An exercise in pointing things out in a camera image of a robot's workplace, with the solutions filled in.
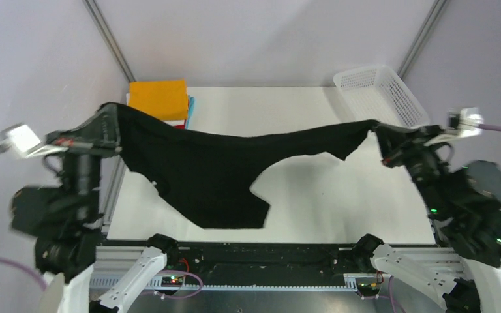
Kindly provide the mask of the black t-shirt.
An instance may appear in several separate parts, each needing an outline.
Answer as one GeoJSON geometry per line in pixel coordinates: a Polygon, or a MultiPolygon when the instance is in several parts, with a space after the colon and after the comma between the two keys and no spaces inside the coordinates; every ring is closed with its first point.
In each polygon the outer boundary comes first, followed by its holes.
{"type": "Polygon", "coordinates": [[[365,140],[375,120],[341,123],[254,137],[182,130],[134,108],[106,103],[117,112],[121,158],[153,183],[159,196],[185,218],[207,229],[259,229],[269,204],[250,188],[284,159],[329,153],[344,160],[365,140]]]}

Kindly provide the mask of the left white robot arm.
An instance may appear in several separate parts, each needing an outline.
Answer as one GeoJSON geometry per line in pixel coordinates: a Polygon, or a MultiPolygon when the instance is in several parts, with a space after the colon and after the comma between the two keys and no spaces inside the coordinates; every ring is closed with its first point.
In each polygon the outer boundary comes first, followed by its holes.
{"type": "Polygon", "coordinates": [[[119,117],[125,106],[102,105],[80,126],[40,139],[25,124],[2,132],[20,158],[58,157],[59,186],[25,186],[11,200],[11,226],[36,239],[36,268],[58,285],[58,312],[126,312],[160,271],[179,265],[175,239],[156,234],[134,265],[107,293],[89,298],[89,283],[102,239],[101,161],[122,153],[119,117]]]}

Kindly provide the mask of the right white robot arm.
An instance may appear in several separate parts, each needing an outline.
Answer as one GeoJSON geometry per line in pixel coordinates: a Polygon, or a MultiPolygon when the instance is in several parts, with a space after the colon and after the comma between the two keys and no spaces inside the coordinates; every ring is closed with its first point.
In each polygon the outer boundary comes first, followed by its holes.
{"type": "Polygon", "coordinates": [[[459,137],[454,128],[409,129],[380,123],[374,133],[382,164],[407,169],[428,217],[445,222],[442,234],[471,277],[432,270],[371,234],[352,249],[355,268],[387,273],[446,312],[501,312],[501,169],[493,162],[475,160],[450,171],[437,151],[459,137]]]}

